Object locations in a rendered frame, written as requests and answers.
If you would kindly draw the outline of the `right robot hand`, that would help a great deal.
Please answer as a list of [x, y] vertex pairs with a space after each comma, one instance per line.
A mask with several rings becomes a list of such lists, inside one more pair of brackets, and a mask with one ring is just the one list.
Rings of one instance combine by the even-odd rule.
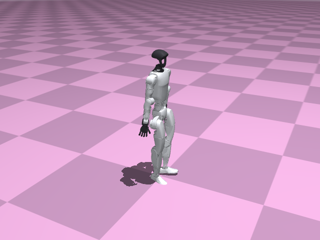
[[[149, 120], [148, 120], [148, 124], [143, 124], [143, 121], [144, 119], [142, 119], [142, 127], [140, 128], [140, 132], [139, 132], [139, 136], [141, 135], [141, 137], [145, 137], [145, 134], [146, 134], [146, 137], [148, 136], [148, 132], [149, 134], [151, 134], [150, 130], [149, 130]], [[142, 133], [141, 133], [142, 132]], [[144, 133], [144, 134], [143, 134]]]

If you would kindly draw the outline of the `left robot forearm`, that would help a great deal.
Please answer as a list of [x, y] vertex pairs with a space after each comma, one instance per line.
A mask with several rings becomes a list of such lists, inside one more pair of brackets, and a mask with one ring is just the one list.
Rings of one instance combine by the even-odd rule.
[[168, 96], [169, 96], [169, 93], [167, 94], [166, 100], [165, 100], [164, 103], [163, 103], [163, 106], [165, 106], [165, 107], [166, 107], [166, 104], [167, 104], [167, 102], [168, 102]]

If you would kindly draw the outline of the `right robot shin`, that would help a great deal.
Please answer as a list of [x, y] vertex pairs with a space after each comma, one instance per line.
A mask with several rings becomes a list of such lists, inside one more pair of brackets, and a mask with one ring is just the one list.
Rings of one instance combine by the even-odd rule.
[[162, 157], [163, 157], [162, 152], [160, 152], [158, 155], [155, 148], [151, 149], [151, 161], [152, 161], [152, 165], [153, 165], [154, 176], [156, 178], [158, 178], [158, 176], [160, 176]]

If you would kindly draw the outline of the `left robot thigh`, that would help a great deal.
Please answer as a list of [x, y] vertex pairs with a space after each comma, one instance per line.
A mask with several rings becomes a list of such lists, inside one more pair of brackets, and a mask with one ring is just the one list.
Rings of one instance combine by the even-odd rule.
[[167, 115], [166, 118], [164, 120], [164, 128], [165, 128], [165, 132], [166, 132], [166, 137], [165, 137], [165, 144], [164, 147], [168, 147], [169, 144], [171, 143], [173, 136], [174, 136], [174, 132], [175, 132], [175, 118], [174, 118], [174, 114], [172, 109], [166, 108], [167, 109]]

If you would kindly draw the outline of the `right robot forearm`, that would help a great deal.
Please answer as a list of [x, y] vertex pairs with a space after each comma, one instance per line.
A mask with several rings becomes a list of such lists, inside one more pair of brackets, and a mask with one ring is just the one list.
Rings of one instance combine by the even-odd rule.
[[146, 99], [145, 103], [144, 103], [144, 114], [143, 114], [143, 124], [148, 124], [149, 118], [150, 118], [150, 113], [151, 113], [151, 109], [152, 107], [151, 105], [151, 100], [150, 99]]

